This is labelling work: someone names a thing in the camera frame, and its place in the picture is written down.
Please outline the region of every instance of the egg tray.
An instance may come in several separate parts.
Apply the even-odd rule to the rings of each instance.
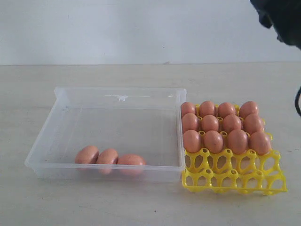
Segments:
[[[286,192],[285,176],[279,166],[280,158],[280,152],[276,150],[266,155],[257,155],[252,149],[244,154],[234,154],[226,147],[220,153],[211,153],[206,148],[196,153],[185,151],[182,185],[191,192],[206,189],[216,193],[236,190],[241,194],[257,191],[265,195]]]

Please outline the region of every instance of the egg tray cup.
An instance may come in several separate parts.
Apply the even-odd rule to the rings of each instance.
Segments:
[[[238,112],[239,106],[235,105],[235,108]],[[222,131],[221,134],[225,139],[227,133]],[[252,149],[243,154],[234,154],[227,147],[220,153],[211,153],[207,148],[196,153],[185,150],[182,185],[191,192],[207,189],[215,193],[236,190],[241,194],[257,191],[265,195],[287,192],[286,179],[279,165],[280,158],[280,152],[276,150],[266,155],[257,155]]]

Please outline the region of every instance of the yellow egg tray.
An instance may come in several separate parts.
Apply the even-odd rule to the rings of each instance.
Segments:
[[[252,149],[244,154],[234,154],[228,148],[217,154],[206,148],[196,153],[185,151],[182,185],[191,192],[206,189],[216,193],[236,190],[241,194],[257,191],[266,195],[286,192],[280,159],[280,152],[276,150],[266,155],[257,155]]]

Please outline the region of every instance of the white table surface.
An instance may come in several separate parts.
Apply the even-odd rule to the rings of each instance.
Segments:
[[[55,86],[183,87],[200,98],[258,101],[282,154],[287,193],[190,193],[177,184],[37,179],[24,160],[54,101]],[[301,119],[293,101],[300,63],[1,66],[0,225],[299,225]]]

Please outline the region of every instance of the black cable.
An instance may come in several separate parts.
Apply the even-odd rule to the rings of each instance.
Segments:
[[[301,95],[301,87],[299,88],[298,93],[297,93],[296,98],[295,98],[295,108],[296,108],[296,111],[297,111],[298,115],[301,117],[301,110],[300,110],[300,107],[299,107],[300,95]]]

